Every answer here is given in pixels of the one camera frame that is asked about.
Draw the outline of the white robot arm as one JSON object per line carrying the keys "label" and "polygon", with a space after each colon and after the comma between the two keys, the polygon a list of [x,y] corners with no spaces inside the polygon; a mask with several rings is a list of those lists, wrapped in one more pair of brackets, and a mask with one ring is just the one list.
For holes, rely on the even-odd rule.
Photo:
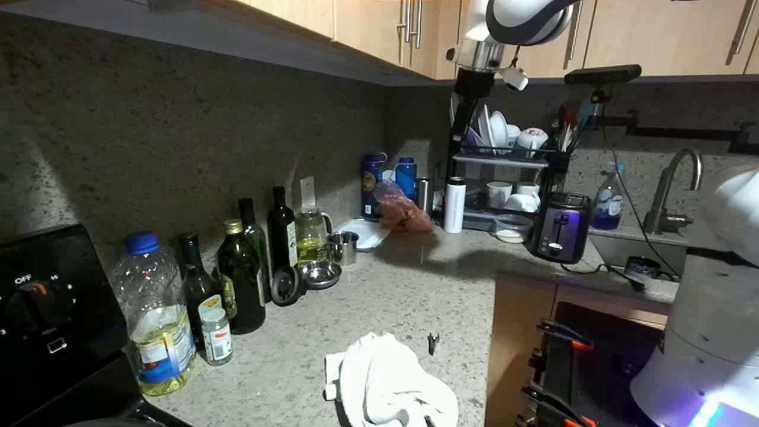
{"label": "white robot arm", "polygon": [[759,427],[759,171],[703,209],[722,249],[685,249],[664,340],[632,396],[654,427]]}

